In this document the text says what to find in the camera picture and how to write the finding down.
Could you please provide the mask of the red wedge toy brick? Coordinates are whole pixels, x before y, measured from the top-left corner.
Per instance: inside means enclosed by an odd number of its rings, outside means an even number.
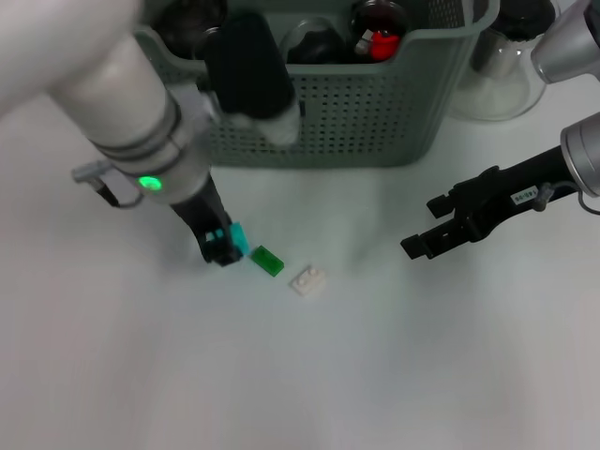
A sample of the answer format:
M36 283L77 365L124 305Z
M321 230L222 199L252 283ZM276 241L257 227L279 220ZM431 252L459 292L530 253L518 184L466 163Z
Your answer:
M398 50L401 36L395 34L375 32L371 37L370 57L376 62L391 58Z

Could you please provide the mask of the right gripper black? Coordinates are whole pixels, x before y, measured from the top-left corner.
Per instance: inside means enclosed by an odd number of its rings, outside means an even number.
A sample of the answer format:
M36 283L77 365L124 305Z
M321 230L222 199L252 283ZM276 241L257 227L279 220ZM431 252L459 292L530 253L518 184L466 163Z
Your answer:
M559 146L509 168L494 166L428 201L427 209L436 219L455 214L454 218L405 238L400 245L412 260L421 257L432 260L454 248L487 238L507 219L531 210L533 196L518 202L513 197L519 192L572 180Z

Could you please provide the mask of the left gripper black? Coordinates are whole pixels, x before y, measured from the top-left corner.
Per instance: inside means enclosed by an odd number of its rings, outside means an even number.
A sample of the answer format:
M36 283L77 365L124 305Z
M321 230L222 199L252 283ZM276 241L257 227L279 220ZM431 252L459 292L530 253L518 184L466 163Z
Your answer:
M230 265L243 258L240 251L233 246L231 235L218 239L217 231L229 233L232 224L222 200L218 194L214 180L208 176L205 184L189 199L173 204L171 209L190 228L197 241L202 257L207 263Z

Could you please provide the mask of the grey-green perforated storage bin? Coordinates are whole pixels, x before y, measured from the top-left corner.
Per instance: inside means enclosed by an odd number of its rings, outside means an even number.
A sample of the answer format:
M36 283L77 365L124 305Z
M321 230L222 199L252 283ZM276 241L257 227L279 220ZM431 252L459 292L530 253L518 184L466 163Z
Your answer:
M431 146L480 34L501 0L396 0L420 22L379 64L299 66L289 75L302 106L297 143L221 122L208 147L218 165L261 168L393 167Z

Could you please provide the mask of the glass carafe with black lid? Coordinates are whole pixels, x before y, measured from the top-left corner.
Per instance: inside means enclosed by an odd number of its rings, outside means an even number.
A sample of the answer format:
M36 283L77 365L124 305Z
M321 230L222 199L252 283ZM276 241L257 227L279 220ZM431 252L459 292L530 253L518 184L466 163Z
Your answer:
M501 122L535 106L546 84L533 67L532 52L560 14L556 0L500 0L497 18L477 39L451 113Z

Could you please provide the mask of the green toy brick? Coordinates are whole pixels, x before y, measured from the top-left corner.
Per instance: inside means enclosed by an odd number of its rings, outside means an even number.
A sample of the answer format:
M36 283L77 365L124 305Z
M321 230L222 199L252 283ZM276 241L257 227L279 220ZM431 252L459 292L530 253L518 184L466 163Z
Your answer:
M276 277L285 267L285 263L264 246L256 247L250 259L271 277Z

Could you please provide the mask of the cyan translucent toy brick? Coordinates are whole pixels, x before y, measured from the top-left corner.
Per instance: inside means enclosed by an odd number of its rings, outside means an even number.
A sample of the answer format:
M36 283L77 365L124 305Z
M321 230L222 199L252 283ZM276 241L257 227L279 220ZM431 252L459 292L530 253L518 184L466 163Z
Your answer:
M234 222L229 226L229 231L233 246L240 251L243 257L246 257L250 253L250 247L242 225L239 222ZM215 232L208 232L206 234L206 240L212 242L223 238L224 236L224 231L219 229Z

